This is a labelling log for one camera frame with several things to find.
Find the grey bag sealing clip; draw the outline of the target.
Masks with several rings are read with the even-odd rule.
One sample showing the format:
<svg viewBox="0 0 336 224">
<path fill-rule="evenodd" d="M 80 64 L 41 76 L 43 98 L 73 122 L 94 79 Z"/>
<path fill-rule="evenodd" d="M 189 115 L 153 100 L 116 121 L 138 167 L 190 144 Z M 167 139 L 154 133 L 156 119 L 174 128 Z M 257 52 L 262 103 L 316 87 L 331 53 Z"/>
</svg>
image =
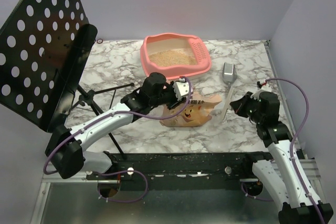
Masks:
<svg viewBox="0 0 336 224">
<path fill-rule="evenodd" d="M 234 91 L 235 91 L 235 88 L 230 87 L 230 90 L 229 90 L 228 95 L 226 97 L 224 107 L 223 107 L 223 110 L 222 110 L 222 113 L 221 113 L 221 120 L 224 120 L 225 116 L 227 114 L 227 111 L 232 109 L 230 103 L 232 101 L 232 96 L 233 96 Z"/>
</svg>

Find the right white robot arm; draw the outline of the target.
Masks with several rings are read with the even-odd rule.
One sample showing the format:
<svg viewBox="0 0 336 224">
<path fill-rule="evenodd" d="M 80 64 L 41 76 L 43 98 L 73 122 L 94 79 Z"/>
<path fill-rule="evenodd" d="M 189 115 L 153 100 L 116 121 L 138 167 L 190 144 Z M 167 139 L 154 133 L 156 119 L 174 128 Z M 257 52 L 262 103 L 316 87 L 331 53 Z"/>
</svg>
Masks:
<svg viewBox="0 0 336 224">
<path fill-rule="evenodd" d="M 250 159 L 241 165 L 242 173 L 257 177 L 278 208 L 280 223 L 328 223 L 333 216 L 329 203 L 323 203 L 310 184 L 293 146 L 288 127 L 279 121 L 280 101 L 275 93 L 247 92 L 230 102 L 236 115 L 256 124 L 259 138 L 272 156 L 271 161 Z"/>
</svg>

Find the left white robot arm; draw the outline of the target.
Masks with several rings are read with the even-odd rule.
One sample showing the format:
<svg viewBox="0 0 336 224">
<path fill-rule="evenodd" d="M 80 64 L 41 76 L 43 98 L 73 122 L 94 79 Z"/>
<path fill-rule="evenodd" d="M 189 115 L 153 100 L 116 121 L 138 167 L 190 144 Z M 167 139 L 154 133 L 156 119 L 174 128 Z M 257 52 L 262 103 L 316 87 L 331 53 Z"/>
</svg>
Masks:
<svg viewBox="0 0 336 224">
<path fill-rule="evenodd" d="M 170 110 L 180 104 L 187 106 L 192 93 L 192 84 L 187 77 L 167 82 L 163 74 L 151 73 L 142 86 L 125 95 L 108 111 L 72 128 L 56 127 L 45 150 L 46 164 L 52 164 L 55 170 L 48 171 L 44 166 L 44 174 L 57 173 L 68 179 L 85 165 L 98 164 L 98 168 L 91 167 L 90 170 L 98 172 L 104 179 L 112 179 L 117 170 L 109 155 L 89 154 L 87 149 L 105 135 L 140 118 L 154 120 L 156 117 L 149 113 L 161 105 Z"/>
</svg>

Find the pink cat litter box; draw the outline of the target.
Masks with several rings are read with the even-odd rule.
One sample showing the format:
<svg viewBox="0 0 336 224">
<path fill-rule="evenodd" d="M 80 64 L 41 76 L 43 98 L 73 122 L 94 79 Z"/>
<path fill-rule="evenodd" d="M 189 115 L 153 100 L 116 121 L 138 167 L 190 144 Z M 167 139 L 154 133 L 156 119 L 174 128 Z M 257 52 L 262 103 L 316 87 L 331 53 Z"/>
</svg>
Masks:
<svg viewBox="0 0 336 224">
<path fill-rule="evenodd" d="M 140 60 L 147 76 L 159 72 L 168 80 L 199 76 L 212 66 L 209 52 L 199 37 L 176 33 L 145 37 Z"/>
</svg>

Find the silver metal litter scoop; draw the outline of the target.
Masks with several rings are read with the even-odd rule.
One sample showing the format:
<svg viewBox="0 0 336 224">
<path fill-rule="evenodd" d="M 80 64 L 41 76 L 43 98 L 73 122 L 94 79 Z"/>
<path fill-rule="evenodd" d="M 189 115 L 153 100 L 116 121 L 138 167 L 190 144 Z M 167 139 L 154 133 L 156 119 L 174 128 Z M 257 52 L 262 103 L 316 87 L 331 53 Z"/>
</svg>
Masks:
<svg viewBox="0 0 336 224">
<path fill-rule="evenodd" d="M 233 63 L 225 62 L 223 65 L 222 79 L 229 87 L 236 81 L 236 67 Z"/>
</svg>

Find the beige cat litter bag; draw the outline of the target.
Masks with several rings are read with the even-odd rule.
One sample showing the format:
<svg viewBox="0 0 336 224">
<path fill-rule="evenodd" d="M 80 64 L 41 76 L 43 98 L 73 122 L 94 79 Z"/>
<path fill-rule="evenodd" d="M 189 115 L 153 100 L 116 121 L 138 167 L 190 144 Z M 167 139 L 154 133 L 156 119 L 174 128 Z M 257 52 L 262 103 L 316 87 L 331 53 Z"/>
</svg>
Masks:
<svg viewBox="0 0 336 224">
<path fill-rule="evenodd" d="M 202 95 L 194 92 L 189 105 L 177 116 L 160 120 L 161 125 L 167 127 L 198 127 L 212 119 L 212 111 L 222 102 L 219 94 Z"/>
</svg>

